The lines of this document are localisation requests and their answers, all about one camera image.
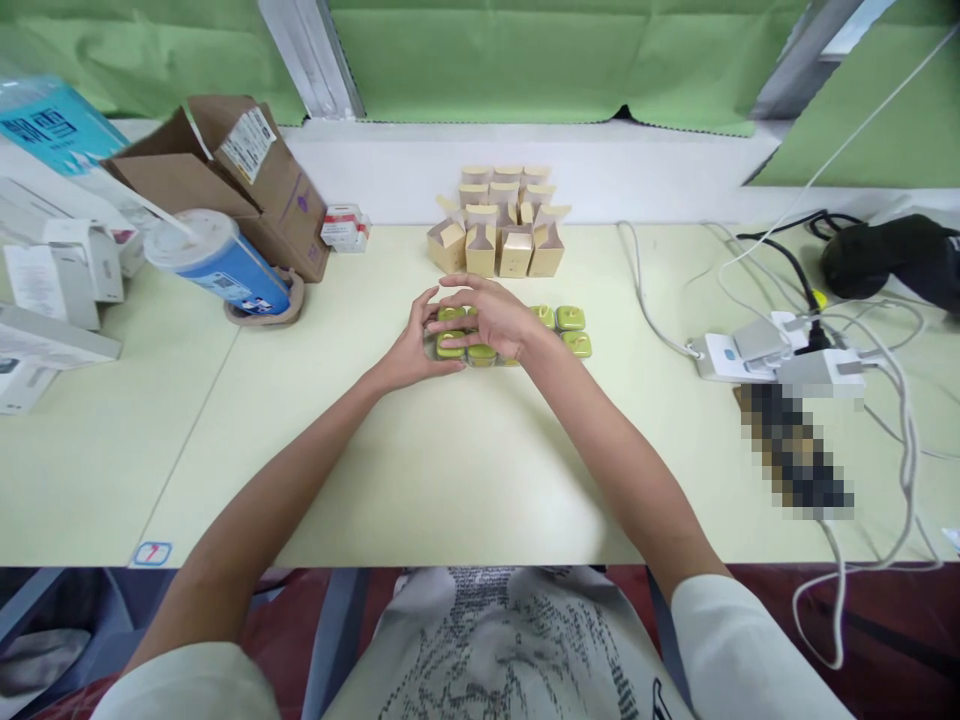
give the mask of blue package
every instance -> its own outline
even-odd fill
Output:
[[[0,80],[0,133],[67,177],[86,175],[129,143],[53,75]]]

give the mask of pixelated area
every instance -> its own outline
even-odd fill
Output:
[[[743,436],[760,459],[775,506],[797,519],[843,519],[853,514],[843,468],[833,464],[820,429],[801,400],[784,395],[780,385],[741,385]]]

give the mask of stack of small boxes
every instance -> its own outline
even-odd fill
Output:
[[[564,344],[578,358],[584,359],[593,355],[590,336],[584,332],[587,327],[587,318],[582,309],[573,305],[561,305],[556,312],[549,305],[536,305],[530,309],[540,318],[540,322],[560,334]],[[437,320],[445,322],[476,314],[476,308],[443,308],[438,313]],[[446,330],[437,335],[437,358],[440,360],[460,360],[466,356],[467,364],[472,367],[493,367],[498,364],[505,367],[516,367],[520,364],[514,358],[498,355],[489,345],[471,345],[466,349],[441,347],[444,340],[461,338],[472,332],[476,331]]]
[[[443,272],[483,277],[553,277],[563,259],[559,225],[570,206],[555,206],[549,168],[465,167],[460,202],[442,195],[446,218],[427,231],[427,252]]]

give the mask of green curtain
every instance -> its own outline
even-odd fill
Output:
[[[368,120],[748,135],[807,0],[330,0]]]
[[[900,0],[867,32],[753,185],[804,185],[960,20],[946,0]],[[960,187],[960,37],[954,36],[820,176],[837,187]]]
[[[110,117],[164,118],[188,95],[306,110],[257,0],[0,0],[0,77],[52,73]]]

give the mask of floor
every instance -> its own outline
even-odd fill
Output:
[[[793,626],[790,598],[803,581],[828,566],[732,566],[734,575],[764,603],[774,619],[800,647]],[[657,642],[646,571],[639,566],[611,566],[608,577],[631,600]],[[389,602],[399,570],[381,568],[371,574],[361,652],[370,642],[377,619]],[[313,631],[320,615],[329,570],[298,570],[272,603],[255,611],[244,630],[244,650],[273,684],[283,720],[298,720],[306,687]],[[832,655],[829,619],[817,603],[829,603],[833,589],[821,587],[801,611],[807,636],[822,653]],[[960,564],[937,573],[887,572],[859,575],[848,586],[849,614],[873,621],[916,642],[939,671],[907,657],[866,632],[845,623],[847,660],[838,672],[815,660],[812,664],[858,720],[914,720],[960,717]],[[86,720],[113,683],[105,678],[49,708],[40,720]]]

